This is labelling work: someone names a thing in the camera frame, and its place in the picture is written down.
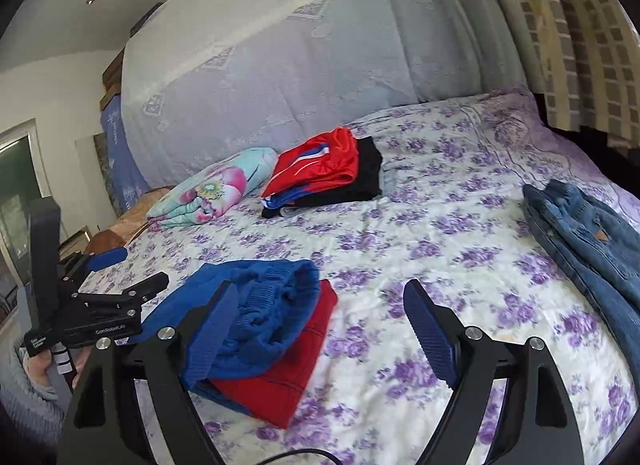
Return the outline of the person's left hand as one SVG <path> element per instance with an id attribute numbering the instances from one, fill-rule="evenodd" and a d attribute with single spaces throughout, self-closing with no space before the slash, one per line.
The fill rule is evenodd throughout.
<path id="1" fill-rule="evenodd" d="M 91 350 L 91 347 L 83 347 L 72 351 L 72 358 L 76 370 L 76 374 L 72 380 L 73 389 L 77 386 Z M 34 357 L 26 355 L 26 360 L 24 361 L 25 373 L 34 384 L 38 384 L 44 388 L 51 387 L 51 381 L 47 375 L 47 371 L 52 367 L 52 362 L 53 357 L 50 349 L 44 350 Z"/>

